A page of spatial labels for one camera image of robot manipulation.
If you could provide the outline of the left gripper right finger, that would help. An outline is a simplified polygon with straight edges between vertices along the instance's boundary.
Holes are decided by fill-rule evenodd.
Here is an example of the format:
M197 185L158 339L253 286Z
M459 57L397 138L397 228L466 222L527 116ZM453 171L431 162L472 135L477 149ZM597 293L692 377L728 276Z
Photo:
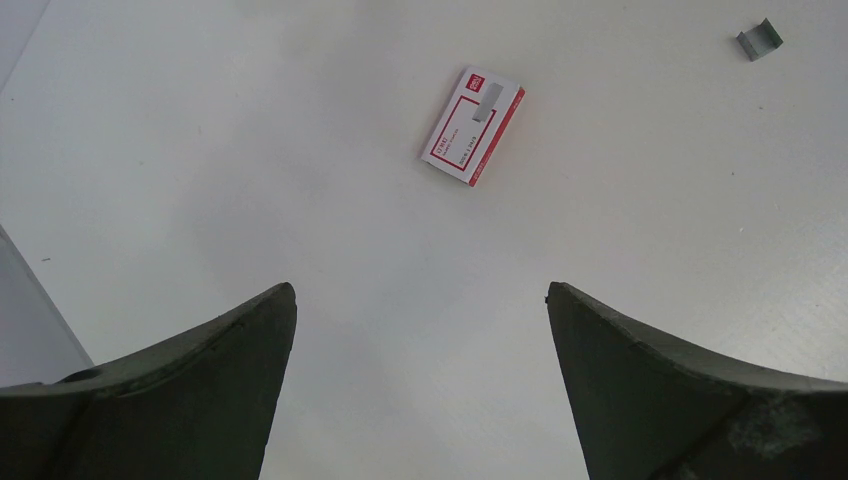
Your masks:
M847 386L703 348L550 285L547 311L592 479L843 479Z

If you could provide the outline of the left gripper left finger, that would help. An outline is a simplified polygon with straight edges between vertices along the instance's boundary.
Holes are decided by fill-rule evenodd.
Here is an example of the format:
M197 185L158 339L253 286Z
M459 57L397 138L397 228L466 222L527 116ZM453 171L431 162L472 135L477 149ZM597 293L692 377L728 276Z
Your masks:
M5 479L256 479L297 325L273 286L52 384L1 391Z

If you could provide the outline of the red white staple box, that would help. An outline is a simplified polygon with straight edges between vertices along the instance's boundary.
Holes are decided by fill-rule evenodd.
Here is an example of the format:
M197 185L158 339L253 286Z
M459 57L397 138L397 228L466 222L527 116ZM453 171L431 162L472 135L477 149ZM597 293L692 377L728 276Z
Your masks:
M475 186L524 96L518 82L466 67L419 159Z

